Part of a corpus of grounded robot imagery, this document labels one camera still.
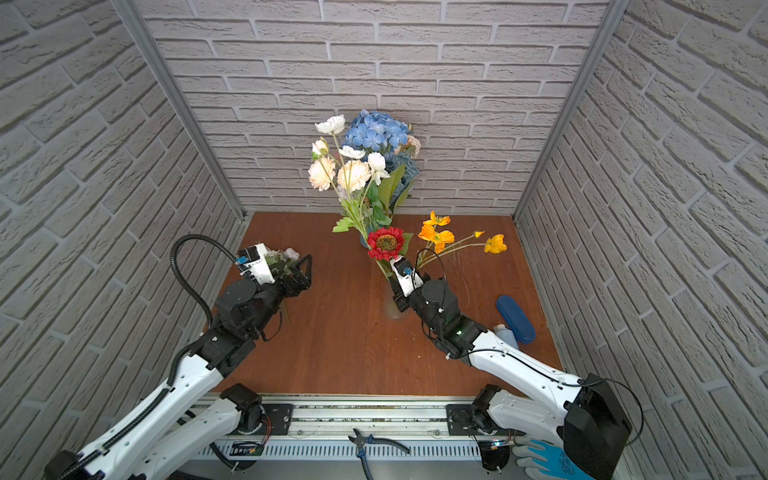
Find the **clear ribbed glass vase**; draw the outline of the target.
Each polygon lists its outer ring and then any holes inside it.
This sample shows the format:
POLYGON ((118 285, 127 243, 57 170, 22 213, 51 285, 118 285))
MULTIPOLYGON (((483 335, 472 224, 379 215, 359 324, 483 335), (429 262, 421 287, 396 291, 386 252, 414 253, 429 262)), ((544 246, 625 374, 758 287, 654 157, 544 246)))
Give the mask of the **clear ribbed glass vase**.
POLYGON ((386 296, 382 304, 384 316, 389 320, 400 320, 403 318, 401 312, 391 295, 386 296))

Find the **white pink flower bunch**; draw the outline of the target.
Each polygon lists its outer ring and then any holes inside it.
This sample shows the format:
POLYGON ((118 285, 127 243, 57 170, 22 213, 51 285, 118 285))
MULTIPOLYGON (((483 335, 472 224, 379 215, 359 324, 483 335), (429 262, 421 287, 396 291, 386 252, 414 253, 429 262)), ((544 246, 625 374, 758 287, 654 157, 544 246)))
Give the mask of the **white pink flower bunch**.
POLYGON ((300 254, 292 248, 286 250, 268 249, 265 258, 271 274, 277 278, 291 274, 290 267, 299 261, 300 254))

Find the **red gerbera flower stem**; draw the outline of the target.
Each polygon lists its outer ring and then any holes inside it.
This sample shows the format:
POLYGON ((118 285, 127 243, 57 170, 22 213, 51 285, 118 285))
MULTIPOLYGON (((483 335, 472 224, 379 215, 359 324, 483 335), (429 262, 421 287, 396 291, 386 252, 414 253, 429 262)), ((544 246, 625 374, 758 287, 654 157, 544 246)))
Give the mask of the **red gerbera flower stem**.
POLYGON ((398 227, 382 227, 368 233, 365 240, 368 256, 373 259, 387 277, 394 276, 390 261, 405 256, 413 238, 411 232, 398 227))

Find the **cream peony flower stem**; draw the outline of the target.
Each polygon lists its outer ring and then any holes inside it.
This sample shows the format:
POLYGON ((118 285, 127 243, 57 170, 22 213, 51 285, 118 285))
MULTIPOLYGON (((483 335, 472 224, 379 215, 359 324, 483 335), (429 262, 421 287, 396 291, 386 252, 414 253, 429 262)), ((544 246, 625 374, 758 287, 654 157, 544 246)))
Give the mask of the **cream peony flower stem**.
POLYGON ((344 146, 333 155, 331 147, 321 138, 312 144, 308 177, 318 191, 333 190, 342 208, 334 233, 356 230, 362 238, 391 224, 386 213, 381 188, 390 178, 385 158, 372 153, 363 160, 364 151, 344 146))

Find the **peach rose flower stem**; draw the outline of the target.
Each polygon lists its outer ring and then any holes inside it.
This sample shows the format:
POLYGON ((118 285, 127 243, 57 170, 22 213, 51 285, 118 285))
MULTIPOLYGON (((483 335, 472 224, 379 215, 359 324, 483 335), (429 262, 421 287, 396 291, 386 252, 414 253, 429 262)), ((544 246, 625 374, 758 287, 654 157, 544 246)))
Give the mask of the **peach rose flower stem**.
POLYGON ((403 152, 409 155, 412 159, 416 159, 420 153, 421 148, 422 145, 420 140, 413 135, 409 135, 403 152))

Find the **blue hydrangea flower stem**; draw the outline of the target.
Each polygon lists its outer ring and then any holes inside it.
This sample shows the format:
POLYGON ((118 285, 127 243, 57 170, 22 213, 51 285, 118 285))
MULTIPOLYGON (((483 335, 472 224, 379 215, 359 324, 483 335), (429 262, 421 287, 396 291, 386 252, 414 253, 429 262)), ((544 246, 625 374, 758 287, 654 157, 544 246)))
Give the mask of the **blue hydrangea flower stem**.
POLYGON ((393 213, 407 198, 413 183, 420 173, 416 159, 403 152, 409 135, 409 125, 387 113, 361 110, 352 120, 344 135, 343 146, 350 146, 366 153, 379 153, 385 159, 386 171, 394 172, 404 167, 403 176, 394 184, 389 209, 393 213))

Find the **white poppy flower stem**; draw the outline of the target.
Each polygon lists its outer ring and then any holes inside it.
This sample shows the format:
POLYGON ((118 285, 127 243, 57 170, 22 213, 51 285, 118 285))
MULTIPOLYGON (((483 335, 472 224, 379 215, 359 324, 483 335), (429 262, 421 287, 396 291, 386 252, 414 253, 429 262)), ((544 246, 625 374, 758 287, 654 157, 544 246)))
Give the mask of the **white poppy flower stem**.
POLYGON ((350 199, 356 192, 367 193, 391 178, 381 154, 340 144, 345 126, 343 115, 314 124, 321 137, 312 143, 311 165, 307 171, 313 189, 334 190, 341 200, 350 199))

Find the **yellow white poppy stem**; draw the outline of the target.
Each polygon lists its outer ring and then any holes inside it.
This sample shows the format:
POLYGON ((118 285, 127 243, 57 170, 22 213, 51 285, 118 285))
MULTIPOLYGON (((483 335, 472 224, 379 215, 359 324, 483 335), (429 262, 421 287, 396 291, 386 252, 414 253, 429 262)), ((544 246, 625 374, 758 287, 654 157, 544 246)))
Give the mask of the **yellow white poppy stem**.
POLYGON ((425 242, 417 253, 416 266, 421 268, 443 255, 461 252, 468 248, 481 248, 485 254, 498 255, 507 251, 505 235, 498 233, 487 236, 483 230, 474 230, 459 238, 448 229, 449 216, 439 216, 431 211, 429 218, 422 222, 418 238, 425 242))

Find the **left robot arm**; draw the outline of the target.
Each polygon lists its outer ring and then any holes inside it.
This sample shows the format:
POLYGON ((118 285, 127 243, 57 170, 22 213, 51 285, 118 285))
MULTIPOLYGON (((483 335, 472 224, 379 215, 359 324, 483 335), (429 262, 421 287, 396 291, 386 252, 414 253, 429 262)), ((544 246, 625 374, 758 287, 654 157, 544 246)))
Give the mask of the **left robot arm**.
POLYGON ((218 298, 212 326, 176 354, 168 378, 80 452, 58 453, 46 465, 45 478, 165 479, 209 444, 262 425, 261 397, 242 384, 177 423, 249 356, 284 300, 311 286, 309 255, 269 266, 263 245, 256 245, 241 251, 236 265, 244 279, 218 298))

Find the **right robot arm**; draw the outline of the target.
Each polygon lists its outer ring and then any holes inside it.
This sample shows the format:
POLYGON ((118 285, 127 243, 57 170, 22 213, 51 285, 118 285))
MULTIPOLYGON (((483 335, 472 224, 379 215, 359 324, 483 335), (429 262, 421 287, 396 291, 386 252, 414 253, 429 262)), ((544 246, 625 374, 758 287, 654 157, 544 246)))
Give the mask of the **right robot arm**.
POLYGON ((476 399, 476 428, 514 430, 563 449, 594 479, 610 479, 632 426, 607 380, 585 379, 550 367, 464 315, 442 279, 394 273, 389 284, 401 311, 420 318, 433 345, 449 360, 485 371, 518 390, 492 388, 476 399))

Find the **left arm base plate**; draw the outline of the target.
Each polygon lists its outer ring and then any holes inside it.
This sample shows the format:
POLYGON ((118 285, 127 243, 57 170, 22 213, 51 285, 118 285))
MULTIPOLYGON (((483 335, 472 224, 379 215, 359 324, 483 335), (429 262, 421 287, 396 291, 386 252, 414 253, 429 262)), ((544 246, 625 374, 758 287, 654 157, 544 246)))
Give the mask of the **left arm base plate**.
POLYGON ((242 414, 231 435, 267 436, 288 434, 292 422, 294 405, 289 403, 268 403, 248 407, 242 414))

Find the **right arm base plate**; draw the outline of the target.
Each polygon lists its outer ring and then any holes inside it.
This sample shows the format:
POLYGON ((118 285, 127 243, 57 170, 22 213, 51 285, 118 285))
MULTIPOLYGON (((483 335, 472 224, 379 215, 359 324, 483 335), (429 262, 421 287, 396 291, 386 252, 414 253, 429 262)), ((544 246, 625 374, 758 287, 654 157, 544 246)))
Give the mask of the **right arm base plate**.
POLYGON ((490 415, 472 404, 448 404, 446 419, 450 436, 525 436, 515 429, 505 429, 495 423, 490 415))

